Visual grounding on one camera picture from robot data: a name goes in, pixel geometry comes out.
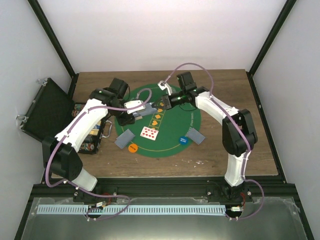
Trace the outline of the dealt blue patterned card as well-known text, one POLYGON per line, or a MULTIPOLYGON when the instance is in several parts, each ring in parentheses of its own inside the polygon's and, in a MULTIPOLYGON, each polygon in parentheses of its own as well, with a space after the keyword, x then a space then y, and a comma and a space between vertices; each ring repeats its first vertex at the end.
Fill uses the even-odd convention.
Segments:
POLYGON ((135 135, 129 130, 125 130, 122 134, 120 134, 116 140, 115 145, 119 147, 120 149, 123 149, 126 147, 133 139, 135 138, 135 135))

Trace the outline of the nine of diamonds card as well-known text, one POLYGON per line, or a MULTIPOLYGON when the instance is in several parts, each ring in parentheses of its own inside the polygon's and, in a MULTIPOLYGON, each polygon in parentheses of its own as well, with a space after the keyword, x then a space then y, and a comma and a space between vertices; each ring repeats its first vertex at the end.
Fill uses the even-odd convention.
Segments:
POLYGON ((145 139, 155 141, 157 139, 158 133, 158 130, 144 126, 141 130, 140 136, 145 139))

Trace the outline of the orange big blind button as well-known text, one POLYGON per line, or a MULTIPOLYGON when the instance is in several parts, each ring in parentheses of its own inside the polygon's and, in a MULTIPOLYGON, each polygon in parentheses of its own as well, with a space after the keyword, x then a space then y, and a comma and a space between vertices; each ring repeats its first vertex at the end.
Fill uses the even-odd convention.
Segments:
POLYGON ((138 151, 139 147, 137 144, 135 143, 131 143, 129 146, 128 146, 128 151, 130 153, 136 153, 138 151))

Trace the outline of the cards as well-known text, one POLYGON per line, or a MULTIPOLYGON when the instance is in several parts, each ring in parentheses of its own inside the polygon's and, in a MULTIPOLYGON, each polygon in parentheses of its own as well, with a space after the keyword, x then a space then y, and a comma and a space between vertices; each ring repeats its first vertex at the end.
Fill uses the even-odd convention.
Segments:
POLYGON ((197 131, 195 128, 191 128, 186 133, 186 137, 191 139, 197 145, 200 145, 206 139, 206 137, 203 134, 201 134, 199 131, 197 131))

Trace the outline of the blue small blind button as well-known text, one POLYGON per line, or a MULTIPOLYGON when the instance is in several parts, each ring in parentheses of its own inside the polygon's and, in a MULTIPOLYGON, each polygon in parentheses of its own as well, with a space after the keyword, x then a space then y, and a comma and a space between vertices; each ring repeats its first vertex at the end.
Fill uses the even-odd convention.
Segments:
POLYGON ((188 142, 189 142, 189 140, 188 140, 188 138, 187 138, 186 136, 181 136, 181 137, 179 138, 179 143, 180 143, 181 145, 186 145, 188 142))

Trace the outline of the deck of grey cards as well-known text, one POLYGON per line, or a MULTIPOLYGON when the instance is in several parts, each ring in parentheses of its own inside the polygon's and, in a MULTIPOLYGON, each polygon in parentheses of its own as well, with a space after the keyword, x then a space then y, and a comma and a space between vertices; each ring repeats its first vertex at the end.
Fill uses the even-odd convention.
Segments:
POLYGON ((154 113, 156 113, 157 108, 152 107, 152 104, 153 104, 152 102, 148 102, 145 105, 144 109, 133 112, 133 116, 135 117, 135 119, 141 119, 145 116, 153 115, 154 113))

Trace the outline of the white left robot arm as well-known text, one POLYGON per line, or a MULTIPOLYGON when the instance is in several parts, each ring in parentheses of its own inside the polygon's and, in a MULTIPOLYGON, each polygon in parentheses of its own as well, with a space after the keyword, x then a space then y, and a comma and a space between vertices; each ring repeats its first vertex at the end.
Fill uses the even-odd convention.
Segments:
POLYGON ((102 189, 97 186, 97 178, 88 173, 78 152, 85 138, 93 127, 107 116, 115 116, 124 124, 132 124, 135 120, 133 112, 145 106, 148 101, 123 101, 128 84, 115 78, 106 88, 97 88, 89 96, 85 106, 72 122, 54 137, 47 136, 42 141, 42 154, 45 164, 45 182, 50 183, 50 174, 62 177, 63 182, 84 191, 89 201, 97 202, 102 196, 102 189))

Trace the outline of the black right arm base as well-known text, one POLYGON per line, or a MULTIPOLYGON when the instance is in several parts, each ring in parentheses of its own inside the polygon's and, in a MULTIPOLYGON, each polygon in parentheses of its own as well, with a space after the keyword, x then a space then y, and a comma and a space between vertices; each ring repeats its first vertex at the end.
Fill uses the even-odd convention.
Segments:
POLYGON ((238 186, 230 186, 225 180, 207 181, 206 194, 208 199, 214 202, 235 203, 240 201, 252 201, 252 196, 248 195, 249 189, 245 183, 238 186))

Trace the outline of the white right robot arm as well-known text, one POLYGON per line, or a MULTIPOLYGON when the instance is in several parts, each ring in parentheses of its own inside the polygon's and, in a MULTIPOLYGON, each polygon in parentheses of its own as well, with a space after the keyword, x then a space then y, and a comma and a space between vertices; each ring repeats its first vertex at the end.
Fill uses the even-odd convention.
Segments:
POLYGON ((156 102, 162 102, 164 110, 189 103, 206 112, 222 127, 222 145, 228 153, 227 169, 224 175, 224 186, 221 187, 223 198, 229 202, 236 200, 246 182, 247 162, 258 136, 252 115, 249 110, 231 107, 215 97, 209 89, 195 83, 188 72, 177 75, 180 91, 173 92, 167 83, 170 76, 158 82, 158 87, 167 94, 156 102))

